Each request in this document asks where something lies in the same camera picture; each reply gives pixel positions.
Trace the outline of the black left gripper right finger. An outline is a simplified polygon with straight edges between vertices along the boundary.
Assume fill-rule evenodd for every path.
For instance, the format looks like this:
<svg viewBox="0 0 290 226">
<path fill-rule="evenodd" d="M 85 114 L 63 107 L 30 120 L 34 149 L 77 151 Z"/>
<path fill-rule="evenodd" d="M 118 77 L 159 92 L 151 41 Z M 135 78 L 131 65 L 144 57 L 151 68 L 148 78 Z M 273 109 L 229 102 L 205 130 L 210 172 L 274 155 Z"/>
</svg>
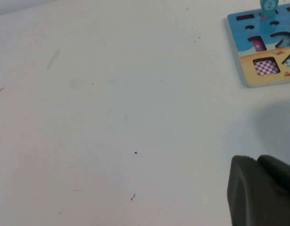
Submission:
<svg viewBox="0 0 290 226">
<path fill-rule="evenodd" d="M 260 172 L 259 202 L 290 202 L 290 165 L 271 156 L 261 155 L 257 159 Z"/>
</svg>

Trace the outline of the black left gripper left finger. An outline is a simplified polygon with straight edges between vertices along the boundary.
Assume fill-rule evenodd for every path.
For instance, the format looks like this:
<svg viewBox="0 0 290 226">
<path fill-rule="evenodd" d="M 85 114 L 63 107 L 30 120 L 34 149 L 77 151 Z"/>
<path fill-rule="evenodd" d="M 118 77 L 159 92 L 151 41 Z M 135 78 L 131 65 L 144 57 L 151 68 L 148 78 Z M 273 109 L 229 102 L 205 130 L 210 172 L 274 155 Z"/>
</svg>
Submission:
<svg viewBox="0 0 290 226">
<path fill-rule="evenodd" d="M 227 199 L 234 226 L 290 226 L 290 202 L 260 203 L 257 160 L 248 156 L 232 157 Z"/>
</svg>

